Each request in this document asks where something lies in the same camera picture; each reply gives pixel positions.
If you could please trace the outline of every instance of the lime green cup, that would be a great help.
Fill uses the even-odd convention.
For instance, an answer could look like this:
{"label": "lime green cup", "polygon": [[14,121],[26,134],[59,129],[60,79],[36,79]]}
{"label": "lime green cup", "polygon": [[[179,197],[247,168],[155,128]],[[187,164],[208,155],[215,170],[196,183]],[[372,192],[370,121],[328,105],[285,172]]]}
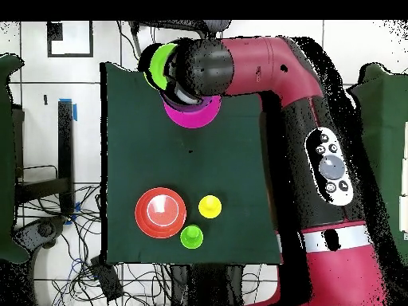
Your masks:
{"label": "lime green cup", "polygon": [[188,249],[197,249],[202,244],[202,231],[201,229],[192,224],[184,228],[180,235],[182,244]]}

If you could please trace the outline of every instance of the white logo band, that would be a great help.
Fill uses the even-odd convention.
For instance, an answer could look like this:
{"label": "white logo band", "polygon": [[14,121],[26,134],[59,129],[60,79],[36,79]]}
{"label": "white logo band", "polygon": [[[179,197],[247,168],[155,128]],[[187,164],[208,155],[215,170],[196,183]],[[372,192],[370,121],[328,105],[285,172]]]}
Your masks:
{"label": "white logo band", "polygon": [[[372,245],[370,235],[368,234],[367,227],[362,226],[347,226],[344,228],[333,229],[339,238],[339,245],[341,249],[358,248],[360,246]],[[324,231],[316,231],[311,233],[304,233],[304,244],[306,246],[307,253],[317,253],[330,251],[328,244],[324,237]],[[279,252],[282,252],[281,237],[277,235],[277,243],[279,246]]]}

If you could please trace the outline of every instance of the pink bowl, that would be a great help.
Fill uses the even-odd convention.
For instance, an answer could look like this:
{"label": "pink bowl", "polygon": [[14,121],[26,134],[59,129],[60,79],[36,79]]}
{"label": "pink bowl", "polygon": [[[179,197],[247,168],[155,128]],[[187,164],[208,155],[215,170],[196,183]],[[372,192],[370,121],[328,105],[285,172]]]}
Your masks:
{"label": "pink bowl", "polygon": [[208,99],[210,102],[196,112],[180,112],[168,105],[166,101],[163,101],[163,104],[166,113],[176,124],[181,127],[194,129],[206,126],[218,114],[221,107],[221,97],[212,96]]}

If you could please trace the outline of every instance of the red robot arm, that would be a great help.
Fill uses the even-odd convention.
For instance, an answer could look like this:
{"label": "red robot arm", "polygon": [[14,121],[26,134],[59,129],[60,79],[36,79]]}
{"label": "red robot arm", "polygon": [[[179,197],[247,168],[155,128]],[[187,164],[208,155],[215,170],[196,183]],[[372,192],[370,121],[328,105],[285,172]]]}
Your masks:
{"label": "red robot arm", "polygon": [[[193,97],[261,98],[281,267],[294,249],[308,266],[311,296],[294,305],[383,306],[386,291],[352,182],[355,168],[342,151],[347,141],[300,47],[286,37],[197,40],[181,44],[176,60],[174,77]],[[291,246],[286,238],[293,234]],[[276,295],[259,305],[283,301],[285,292],[279,283]]]}

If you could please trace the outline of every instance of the control panel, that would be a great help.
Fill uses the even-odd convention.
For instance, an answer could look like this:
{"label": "control panel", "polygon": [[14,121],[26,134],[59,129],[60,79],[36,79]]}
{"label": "control panel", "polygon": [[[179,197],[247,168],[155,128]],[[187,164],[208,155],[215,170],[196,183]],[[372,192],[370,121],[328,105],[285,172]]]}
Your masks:
{"label": "control panel", "polygon": [[314,129],[306,138],[304,148],[319,196],[335,206],[350,203],[353,187],[334,132],[326,127]]}

